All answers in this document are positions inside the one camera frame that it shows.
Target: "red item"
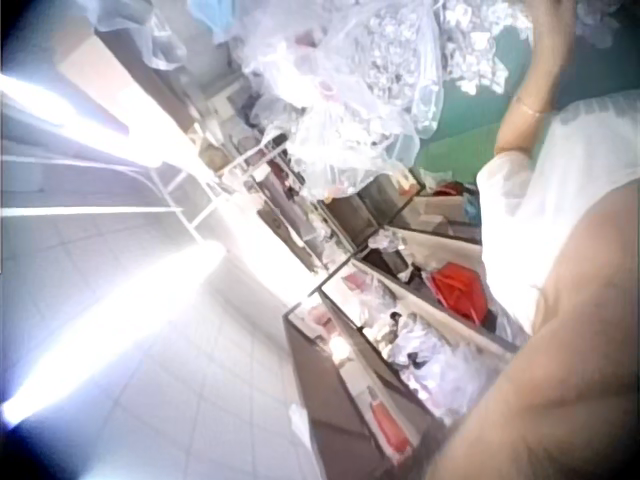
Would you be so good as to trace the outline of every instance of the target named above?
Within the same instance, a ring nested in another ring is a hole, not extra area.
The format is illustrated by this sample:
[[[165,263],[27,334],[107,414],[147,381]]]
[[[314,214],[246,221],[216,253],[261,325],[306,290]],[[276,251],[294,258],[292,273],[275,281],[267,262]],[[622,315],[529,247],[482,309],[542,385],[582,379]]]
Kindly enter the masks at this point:
[[[449,182],[440,185],[433,192],[433,197],[460,197],[464,194],[464,184],[460,182]]]
[[[338,329],[335,323],[333,323],[331,314],[324,305],[316,305],[315,307],[310,308],[307,313],[307,320],[322,328],[329,338],[338,333]]]
[[[442,305],[482,326],[488,311],[487,297],[475,270],[447,263],[437,272],[426,274],[425,281]]]
[[[397,454],[402,455],[406,453],[411,448],[411,442],[409,442],[404,430],[398,425],[396,419],[393,418],[387,406],[380,401],[375,391],[371,387],[369,387],[368,390],[371,396],[371,412],[384,435],[384,439]]]

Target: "red bag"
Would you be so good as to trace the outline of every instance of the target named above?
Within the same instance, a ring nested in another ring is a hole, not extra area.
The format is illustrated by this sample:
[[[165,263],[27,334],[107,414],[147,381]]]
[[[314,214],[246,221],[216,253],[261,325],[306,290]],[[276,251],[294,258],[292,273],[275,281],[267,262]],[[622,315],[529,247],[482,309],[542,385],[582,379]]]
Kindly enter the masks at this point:
[[[482,280],[475,270],[450,262],[425,274],[425,281],[442,305],[482,326],[489,307]]]

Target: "blue item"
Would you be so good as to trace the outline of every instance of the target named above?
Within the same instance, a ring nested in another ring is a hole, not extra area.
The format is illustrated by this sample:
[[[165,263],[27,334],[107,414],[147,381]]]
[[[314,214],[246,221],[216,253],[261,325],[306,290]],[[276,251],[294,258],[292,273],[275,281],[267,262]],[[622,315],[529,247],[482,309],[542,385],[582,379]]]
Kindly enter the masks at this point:
[[[216,42],[227,39],[234,20],[234,0],[189,0],[188,6],[191,15],[213,30]]]

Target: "red object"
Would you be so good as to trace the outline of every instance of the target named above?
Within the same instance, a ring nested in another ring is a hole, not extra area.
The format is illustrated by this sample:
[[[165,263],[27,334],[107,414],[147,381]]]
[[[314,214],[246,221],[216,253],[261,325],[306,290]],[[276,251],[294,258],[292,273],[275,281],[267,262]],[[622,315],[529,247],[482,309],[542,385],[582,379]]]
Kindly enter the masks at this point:
[[[398,425],[387,406],[380,401],[373,389],[369,387],[368,390],[371,396],[371,412],[382,431],[382,435],[384,435],[384,439],[395,453],[399,455],[406,453],[411,448],[411,442],[409,442],[404,430]]]
[[[440,185],[433,192],[433,197],[460,197],[464,194],[464,185],[460,182],[449,182]]]
[[[442,305],[482,326],[488,311],[487,297],[475,270],[447,263],[440,270],[426,274],[425,280]]]

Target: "white tile floor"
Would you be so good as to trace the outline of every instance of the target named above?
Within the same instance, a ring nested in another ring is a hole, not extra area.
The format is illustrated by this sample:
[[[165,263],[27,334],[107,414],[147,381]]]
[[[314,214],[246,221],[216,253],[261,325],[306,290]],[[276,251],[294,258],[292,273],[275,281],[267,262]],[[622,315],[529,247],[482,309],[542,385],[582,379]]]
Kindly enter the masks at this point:
[[[173,214],[40,220],[3,225],[6,396],[87,308],[192,242]],[[83,479],[319,480],[288,417],[286,306],[240,264],[223,260],[157,334],[19,428]]]

